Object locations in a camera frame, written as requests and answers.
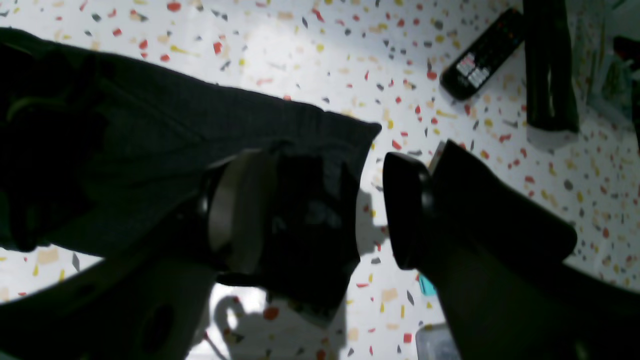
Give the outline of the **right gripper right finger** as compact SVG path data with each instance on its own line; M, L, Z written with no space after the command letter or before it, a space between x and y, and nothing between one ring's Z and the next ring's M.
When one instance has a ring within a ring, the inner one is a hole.
M434 285L462 359L639 358L639 294L564 264L576 230L472 153L389 152L382 187L394 260Z

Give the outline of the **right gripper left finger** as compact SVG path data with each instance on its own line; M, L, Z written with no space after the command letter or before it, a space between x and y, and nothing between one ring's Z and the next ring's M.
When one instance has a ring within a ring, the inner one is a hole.
M3 360L183 360L218 283L333 319L359 264L345 162L246 151L130 248L1 306Z

